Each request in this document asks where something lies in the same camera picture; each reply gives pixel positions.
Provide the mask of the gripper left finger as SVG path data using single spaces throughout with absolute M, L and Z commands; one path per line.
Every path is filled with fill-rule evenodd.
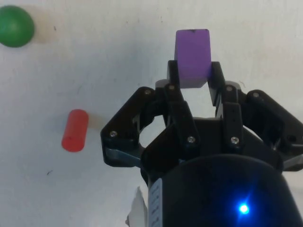
M 139 137 L 156 116 L 162 116 L 173 137 L 169 159 L 199 156 L 199 134 L 180 85 L 177 60 L 168 61 L 168 75 L 155 89 L 140 87 L 100 133 L 104 162 L 113 167 L 141 167 L 144 148 Z

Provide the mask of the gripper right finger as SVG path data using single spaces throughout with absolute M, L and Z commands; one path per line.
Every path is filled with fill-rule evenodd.
M 262 90 L 243 93 L 211 63 L 208 87 L 228 152 L 252 156 L 280 171 L 303 168 L 303 124 Z

